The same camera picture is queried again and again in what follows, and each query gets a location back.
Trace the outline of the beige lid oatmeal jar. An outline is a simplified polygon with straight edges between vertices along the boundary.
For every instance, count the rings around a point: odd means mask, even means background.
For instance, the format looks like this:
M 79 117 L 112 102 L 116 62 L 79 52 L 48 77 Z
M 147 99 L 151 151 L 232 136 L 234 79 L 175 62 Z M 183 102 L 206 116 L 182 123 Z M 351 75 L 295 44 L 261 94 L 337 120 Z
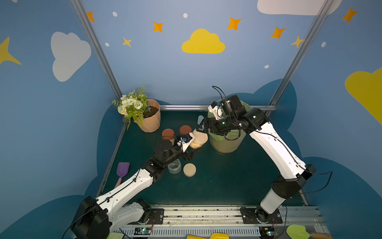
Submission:
M 190 147 L 197 149 L 202 147 L 208 141 L 208 135 L 204 132 L 199 132 L 196 129 L 193 131 L 194 140 L 190 143 Z

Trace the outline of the beige jar lid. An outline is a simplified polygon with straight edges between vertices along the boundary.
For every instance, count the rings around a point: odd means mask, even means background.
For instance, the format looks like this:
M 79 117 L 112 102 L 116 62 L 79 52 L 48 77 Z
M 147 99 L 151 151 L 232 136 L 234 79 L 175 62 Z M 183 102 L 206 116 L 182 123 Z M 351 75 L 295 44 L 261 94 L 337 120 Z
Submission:
M 184 166 L 183 172 L 187 177 L 193 177 L 197 172 L 197 168 L 194 164 L 188 163 Z

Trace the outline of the clear oatmeal jar front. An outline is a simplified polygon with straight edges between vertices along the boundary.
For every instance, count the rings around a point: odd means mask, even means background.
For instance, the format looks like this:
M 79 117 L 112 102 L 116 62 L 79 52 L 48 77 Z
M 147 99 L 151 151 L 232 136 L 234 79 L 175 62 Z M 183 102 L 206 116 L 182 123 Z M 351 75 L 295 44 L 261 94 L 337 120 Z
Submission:
M 182 165 L 179 159 L 176 159 L 168 165 L 168 170 L 172 174 L 178 174 L 181 171 L 181 169 Z

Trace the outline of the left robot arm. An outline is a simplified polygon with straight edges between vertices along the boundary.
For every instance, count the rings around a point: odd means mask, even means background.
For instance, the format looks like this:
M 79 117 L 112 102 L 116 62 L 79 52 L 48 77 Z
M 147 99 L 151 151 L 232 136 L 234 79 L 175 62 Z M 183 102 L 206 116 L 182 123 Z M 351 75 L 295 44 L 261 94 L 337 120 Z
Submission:
M 126 203 L 157 182 L 169 164 L 181 157 L 191 160 L 202 146 L 196 139 L 185 142 L 183 137 L 175 145 L 169 140 L 159 141 L 153 155 L 133 176 L 104 195 L 95 199 L 91 196 L 85 198 L 69 229 L 78 239 L 106 239 L 119 227 L 140 221 L 150 207 L 143 201 L 129 206 Z

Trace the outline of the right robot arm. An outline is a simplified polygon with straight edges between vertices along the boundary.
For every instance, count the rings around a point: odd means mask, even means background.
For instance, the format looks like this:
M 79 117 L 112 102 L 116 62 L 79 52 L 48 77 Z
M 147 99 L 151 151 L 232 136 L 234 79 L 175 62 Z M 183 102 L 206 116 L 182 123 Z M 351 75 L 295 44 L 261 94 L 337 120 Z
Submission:
M 305 164 L 284 143 L 266 114 L 259 108 L 246 110 L 239 97 L 223 98 L 209 106 L 212 118 L 204 118 L 197 131 L 225 136 L 232 130 L 246 132 L 267 153 L 278 168 L 280 175 L 257 206 L 254 216 L 265 224 L 277 216 L 279 206 L 297 194 L 315 173 L 315 167 Z

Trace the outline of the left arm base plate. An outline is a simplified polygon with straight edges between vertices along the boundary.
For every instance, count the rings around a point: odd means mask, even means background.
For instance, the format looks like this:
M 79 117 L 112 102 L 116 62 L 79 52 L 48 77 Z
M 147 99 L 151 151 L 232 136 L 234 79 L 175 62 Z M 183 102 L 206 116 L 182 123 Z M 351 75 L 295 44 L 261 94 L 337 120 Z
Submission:
M 131 225 L 162 225 L 164 220 L 164 209 L 146 210 L 142 217 L 137 221 L 130 223 Z

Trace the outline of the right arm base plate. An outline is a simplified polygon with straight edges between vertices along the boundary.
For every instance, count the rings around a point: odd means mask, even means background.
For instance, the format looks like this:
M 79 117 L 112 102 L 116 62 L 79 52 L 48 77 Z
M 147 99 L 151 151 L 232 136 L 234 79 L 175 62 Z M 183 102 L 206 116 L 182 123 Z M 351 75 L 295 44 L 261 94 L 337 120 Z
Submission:
M 283 222 L 279 209 L 269 214 L 260 207 L 241 207 L 239 212 L 241 213 L 244 224 L 281 224 Z

